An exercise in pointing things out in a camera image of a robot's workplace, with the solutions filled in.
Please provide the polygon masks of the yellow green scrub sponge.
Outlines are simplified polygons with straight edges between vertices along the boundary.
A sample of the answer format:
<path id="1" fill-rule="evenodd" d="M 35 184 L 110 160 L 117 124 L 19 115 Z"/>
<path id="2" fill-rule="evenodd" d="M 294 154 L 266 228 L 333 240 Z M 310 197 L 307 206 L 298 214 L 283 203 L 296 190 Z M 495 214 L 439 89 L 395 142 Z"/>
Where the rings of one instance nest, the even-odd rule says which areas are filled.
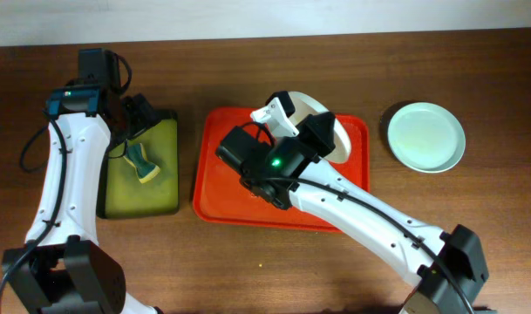
<path id="1" fill-rule="evenodd" d="M 142 143 L 127 145 L 123 158 L 134 168 L 142 184 L 151 181 L 160 173 L 160 167 L 147 158 L 146 149 Z"/>

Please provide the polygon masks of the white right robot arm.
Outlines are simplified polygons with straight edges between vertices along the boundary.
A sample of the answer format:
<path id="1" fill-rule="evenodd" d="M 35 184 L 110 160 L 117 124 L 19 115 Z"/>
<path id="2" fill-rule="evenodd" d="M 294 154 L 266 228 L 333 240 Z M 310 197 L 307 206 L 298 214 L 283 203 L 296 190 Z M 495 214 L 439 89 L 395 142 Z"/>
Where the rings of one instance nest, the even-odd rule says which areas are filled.
<path id="1" fill-rule="evenodd" d="M 489 278 L 480 238 L 464 225 L 452 232 L 416 220 L 339 173 L 328 155 L 348 137 L 333 113 L 308 114 L 267 140 L 236 126 L 216 153 L 252 194 L 276 208 L 314 215 L 357 241 L 413 287 L 404 313 L 473 313 Z"/>

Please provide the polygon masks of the cream white plate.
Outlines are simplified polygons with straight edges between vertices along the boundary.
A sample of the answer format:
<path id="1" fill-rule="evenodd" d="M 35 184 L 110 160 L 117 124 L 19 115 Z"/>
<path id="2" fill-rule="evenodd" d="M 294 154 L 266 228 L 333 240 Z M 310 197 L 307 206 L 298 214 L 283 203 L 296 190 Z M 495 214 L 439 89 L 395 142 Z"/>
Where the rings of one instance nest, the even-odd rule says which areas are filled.
<path id="1" fill-rule="evenodd" d="M 305 93 L 291 91 L 289 97 L 295 107 L 295 112 L 289 117 L 294 126 L 302 122 L 309 114 L 318 115 L 329 111 L 327 107 Z M 324 158 L 329 162 L 343 164 L 350 158 L 351 140 L 338 119 L 335 119 L 333 130 L 335 148 Z"/>

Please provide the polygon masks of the mint green plate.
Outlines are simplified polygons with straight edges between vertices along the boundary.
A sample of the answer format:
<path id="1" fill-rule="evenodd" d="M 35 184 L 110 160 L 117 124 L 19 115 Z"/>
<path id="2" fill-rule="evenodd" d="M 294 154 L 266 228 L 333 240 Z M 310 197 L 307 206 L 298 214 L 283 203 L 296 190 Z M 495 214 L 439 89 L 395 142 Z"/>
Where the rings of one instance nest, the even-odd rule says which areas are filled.
<path id="1" fill-rule="evenodd" d="M 421 173 L 448 171 L 466 151 L 466 134 L 458 119 L 433 103 L 402 106 L 391 116 L 386 134 L 395 158 Z"/>

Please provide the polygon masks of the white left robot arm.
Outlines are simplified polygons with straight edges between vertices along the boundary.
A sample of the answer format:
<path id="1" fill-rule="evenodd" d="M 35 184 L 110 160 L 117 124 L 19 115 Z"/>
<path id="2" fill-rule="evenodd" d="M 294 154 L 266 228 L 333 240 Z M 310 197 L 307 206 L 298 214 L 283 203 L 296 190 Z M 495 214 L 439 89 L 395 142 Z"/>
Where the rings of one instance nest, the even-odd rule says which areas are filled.
<path id="1" fill-rule="evenodd" d="M 3 253 L 0 290 L 10 286 L 29 313 L 160 312 L 127 292 L 96 228 L 108 148 L 155 126 L 157 114 L 140 94 L 103 98 L 98 87 L 56 90 L 44 114 L 51 144 L 41 202 L 24 246 Z"/>

